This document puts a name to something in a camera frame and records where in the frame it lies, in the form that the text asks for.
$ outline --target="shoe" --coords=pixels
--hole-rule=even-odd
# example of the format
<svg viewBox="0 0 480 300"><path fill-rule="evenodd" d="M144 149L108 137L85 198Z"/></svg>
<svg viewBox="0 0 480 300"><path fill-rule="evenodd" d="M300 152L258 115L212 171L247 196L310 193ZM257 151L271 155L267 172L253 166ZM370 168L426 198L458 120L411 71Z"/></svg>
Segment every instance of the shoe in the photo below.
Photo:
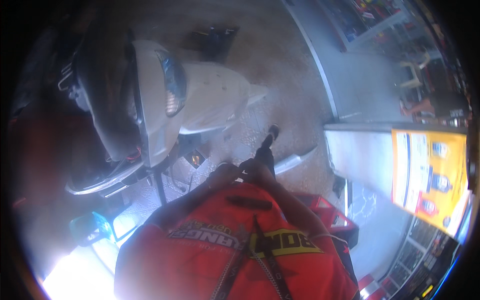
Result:
<svg viewBox="0 0 480 300"><path fill-rule="evenodd" d="M273 140L276 140L278 134L280 133L280 128L277 124L273 123L270 128L268 128L268 133L272 135Z"/></svg>

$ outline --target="white scooter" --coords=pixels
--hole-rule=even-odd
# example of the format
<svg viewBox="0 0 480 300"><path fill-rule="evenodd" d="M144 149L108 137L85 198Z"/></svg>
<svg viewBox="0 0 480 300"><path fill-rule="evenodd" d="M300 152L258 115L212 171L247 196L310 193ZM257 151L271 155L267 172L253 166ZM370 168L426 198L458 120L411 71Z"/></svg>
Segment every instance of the white scooter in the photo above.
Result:
<svg viewBox="0 0 480 300"><path fill-rule="evenodd" d="M160 177L204 143L203 136L233 125L268 92L219 64L179 62L157 42L137 40L128 50L120 101L111 104L103 75L88 69L95 64L91 50L79 47L58 87L91 113L111 172L87 184L71 178L65 189L73 194L110 197L147 176Z"/></svg>

